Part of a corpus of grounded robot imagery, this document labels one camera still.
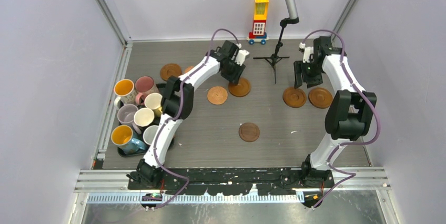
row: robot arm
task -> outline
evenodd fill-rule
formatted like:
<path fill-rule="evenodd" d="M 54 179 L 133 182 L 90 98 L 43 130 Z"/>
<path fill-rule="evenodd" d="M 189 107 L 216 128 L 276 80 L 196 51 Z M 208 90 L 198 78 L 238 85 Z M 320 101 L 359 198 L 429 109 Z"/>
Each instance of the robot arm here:
<path fill-rule="evenodd" d="M 304 82 L 307 83 L 308 88 L 320 85 L 322 84 L 321 74 L 326 73 L 336 94 L 325 118 L 326 134 L 318 148 L 302 163 L 303 184 L 307 181 L 314 183 L 326 180 L 330 170 L 327 164 L 329 155 L 339 144 L 356 141 L 360 136 L 365 136 L 369 131 L 373 116 L 370 107 L 353 89 L 342 69 L 341 48 L 334 47 L 330 37 L 321 36 L 313 43 L 314 47 L 300 45 L 303 60 L 294 62 L 295 88 L 300 87 Z M 343 58 L 342 64 L 353 83 L 375 105 L 376 95 L 366 92 L 358 84 L 346 57 Z M 331 161 L 334 161 L 342 150 L 343 148 L 340 148 L 336 151 Z"/>
<path fill-rule="evenodd" d="M 211 50 L 210 56 L 205 56 L 201 63 L 188 73 L 179 77 L 169 77 L 161 100 L 163 114 L 161 115 L 160 125 L 164 126 L 158 127 L 158 131 L 155 134 L 159 135 L 156 154 L 161 165 L 164 164 L 167 149 L 175 131 L 192 111 L 195 89 L 210 76 L 219 72 L 223 78 L 237 84 L 246 67 L 243 63 L 248 55 L 249 52 L 242 50 L 240 44 L 236 45 L 230 41 L 225 41 L 223 46 L 217 47 L 216 50 Z M 183 81 L 183 92 L 181 93 L 183 107 L 178 118 L 174 120 L 180 109 L 180 96 L 176 95 L 176 92 L 180 91 L 180 85 Z M 159 167 L 160 165 L 154 156 L 154 145 L 151 145 L 144 158 L 139 162 L 136 174 L 131 174 L 131 177 L 154 186 L 160 180 L 161 173 Z"/>

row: wooden coaster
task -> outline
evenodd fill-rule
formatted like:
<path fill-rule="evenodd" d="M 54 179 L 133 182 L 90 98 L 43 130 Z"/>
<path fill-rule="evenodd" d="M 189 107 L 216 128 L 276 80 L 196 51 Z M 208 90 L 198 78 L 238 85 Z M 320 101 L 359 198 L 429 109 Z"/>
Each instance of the wooden coaster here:
<path fill-rule="evenodd" d="M 317 108 L 327 108 L 330 107 L 333 96 L 327 89 L 318 87 L 310 91 L 308 99 Z"/>
<path fill-rule="evenodd" d="M 192 70 L 194 67 L 193 66 L 189 66 L 184 70 L 184 73 L 188 73 L 190 70 Z"/>
<path fill-rule="evenodd" d="M 181 75 L 181 67 L 177 64 L 167 64 L 161 68 L 159 74 L 164 81 L 167 81 L 170 76 L 179 77 Z"/>
<path fill-rule="evenodd" d="M 214 105 L 221 105 L 228 99 L 228 92 L 221 86 L 215 86 L 208 91 L 208 100 Z"/>
<path fill-rule="evenodd" d="M 260 129 L 254 123 L 243 123 L 238 129 L 238 134 L 243 141 L 252 142 L 260 136 Z"/>
<path fill-rule="evenodd" d="M 232 95 L 236 97 L 243 97 L 248 95 L 248 93 L 251 91 L 251 83 L 245 78 L 240 78 L 238 80 L 238 85 L 229 83 L 228 89 Z"/>
<path fill-rule="evenodd" d="M 294 89 L 294 87 L 285 89 L 282 98 L 285 104 L 294 108 L 303 106 L 307 101 L 307 95 L 301 89 Z"/>

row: mug handle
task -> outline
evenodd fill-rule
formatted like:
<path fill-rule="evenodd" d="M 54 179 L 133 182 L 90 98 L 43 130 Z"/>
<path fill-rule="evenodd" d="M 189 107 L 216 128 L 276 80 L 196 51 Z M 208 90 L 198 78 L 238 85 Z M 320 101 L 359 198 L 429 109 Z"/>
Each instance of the mug handle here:
<path fill-rule="evenodd" d="M 148 149 L 147 144 L 146 144 L 145 142 L 139 140 L 138 138 L 132 138 L 131 141 L 132 141 L 135 145 L 137 145 L 139 149 L 142 149 L 142 150 L 147 150 L 147 149 Z"/>
<path fill-rule="evenodd" d="M 116 97 L 115 101 L 113 102 L 113 104 L 115 105 L 116 109 L 120 109 L 119 107 L 119 103 L 121 102 L 121 97 Z"/>
<path fill-rule="evenodd" d="M 141 135 L 141 134 L 143 133 L 143 132 L 141 131 L 141 129 L 139 129 L 138 125 L 136 125 L 134 122 L 131 123 L 131 125 L 133 126 L 133 129 L 135 130 L 135 132 L 136 132 L 138 135 Z"/>
<path fill-rule="evenodd" d="M 140 106 L 144 103 L 144 94 L 143 93 L 138 93 L 135 97 L 135 102 L 137 106 Z"/>

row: gray floor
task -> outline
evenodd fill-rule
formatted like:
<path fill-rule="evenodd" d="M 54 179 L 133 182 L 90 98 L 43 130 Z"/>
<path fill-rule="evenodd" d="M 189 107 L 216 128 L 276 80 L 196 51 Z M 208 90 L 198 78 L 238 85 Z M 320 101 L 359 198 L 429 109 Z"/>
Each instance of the gray floor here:
<path fill-rule="evenodd" d="M 242 42 L 243 48 L 251 52 L 242 75 L 252 86 L 247 96 L 237 98 L 229 94 L 223 105 L 209 103 L 208 89 L 227 88 L 228 82 L 220 75 L 212 76 L 196 90 L 194 109 L 176 132 L 175 145 L 166 157 L 167 167 L 300 166 L 316 149 L 325 134 L 323 122 L 327 109 L 315 108 L 308 101 L 301 108 L 291 108 L 282 101 L 283 91 L 294 84 L 292 63 L 302 58 L 298 52 L 300 41 L 283 41 L 280 55 L 291 58 L 277 65 L 277 84 L 269 64 L 252 59 L 270 56 L 276 42 L 269 40 L 266 45 Z M 216 41 L 214 48 L 221 44 L 222 41 Z M 199 63 L 208 47 L 209 42 L 134 43 L 126 78 L 136 80 L 148 75 L 160 83 L 159 71 L 165 64 L 176 63 L 186 69 Z M 333 93 L 326 76 L 320 87 Z M 308 94 L 306 86 L 302 89 Z M 246 122 L 260 128 L 260 137 L 255 142 L 244 142 L 238 136 L 240 124 Z M 135 168 L 141 157 L 120 157 L 110 141 L 103 167 Z M 367 166 L 368 162 L 362 147 L 349 146 L 335 165 Z"/>

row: blue mug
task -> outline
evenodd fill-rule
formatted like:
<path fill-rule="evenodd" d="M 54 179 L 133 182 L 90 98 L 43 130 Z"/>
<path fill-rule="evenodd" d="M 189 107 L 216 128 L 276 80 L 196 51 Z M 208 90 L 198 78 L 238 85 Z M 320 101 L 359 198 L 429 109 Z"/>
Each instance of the blue mug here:
<path fill-rule="evenodd" d="M 111 133 L 111 141 L 113 144 L 122 149 L 126 155 L 133 154 L 137 151 L 147 150 L 147 145 L 139 139 L 136 133 L 127 125 L 116 127 Z"/>

